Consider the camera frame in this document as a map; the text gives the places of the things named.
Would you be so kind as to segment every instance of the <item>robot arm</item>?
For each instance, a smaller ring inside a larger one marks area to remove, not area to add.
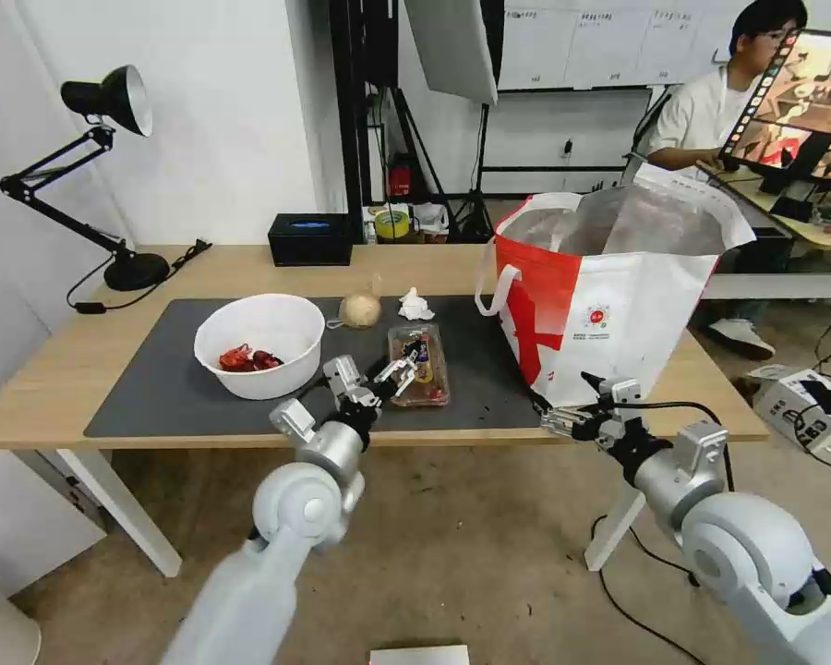
[[[359,457],[381,405],[416,377],[415,356],[374,379],[350,356],[323,366],[337,411],[319,428],[288,400],[271,422],[296,446],[296,461],[274,470],[253,500],[255,528],[240,550],[212,572],[163,656],[163,665],[267,665],[295,614],[295,580],[308,554],[339,543],[363,494]]]
[[[700,421],[674,442],[656,439],[643,422],[637,381],[583,376],[598,391],[597,404],[554,409],[542,426],[594,441],[622,465],[696,579],[737,616],[764,662],[831,664],[831,575],[792,515],[761,497],[724,491],[717,466],[727,431]]]

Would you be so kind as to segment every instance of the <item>printed logo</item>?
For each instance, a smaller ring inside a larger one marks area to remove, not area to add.
[[[603,330],[607,327],[609,322],[609,307],[599,306],[588,308],[587,317],[585,319],[585,328],[593,330]]]

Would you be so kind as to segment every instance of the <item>white t-shirt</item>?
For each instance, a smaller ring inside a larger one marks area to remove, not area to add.
[[[711,150],[722,148],[741,117],[755,86],[746,92],[730,90],[726,67],[682,86],[665,104],[649,134],[644,154],[663,148]]]

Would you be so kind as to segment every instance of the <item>bag handle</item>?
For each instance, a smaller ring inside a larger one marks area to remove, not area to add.
[[[492,295],[492,302],[487,308],[483,304],[480,297],[483,295],[483,284],[486,281],[487,269],[491,265],[492,248],[495,245],[496,239],[492,238],[486,243],[486,248],[483,250],[483,260],[477,268],[477,285],[474,292],[474,304],[477,305],[479,311],[485,317],[496,316],[508,301],[508,294],[511,292],[511,284],[517,279],[521,278],[519,268],[514,268],[510,263],[506,265],[499,275],[499,282],[496,284],[496,292]]]

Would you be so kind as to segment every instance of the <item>white bowl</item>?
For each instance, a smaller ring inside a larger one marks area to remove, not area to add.
[[[296,391],[320,364],[326,321],[310,300],[262,294],[236,300],[203,321],[194,336],[194,357],[238,397],[266,400]],[[241,344],[274,354],[283,364],[254,372],[224,371],[219,356]]]

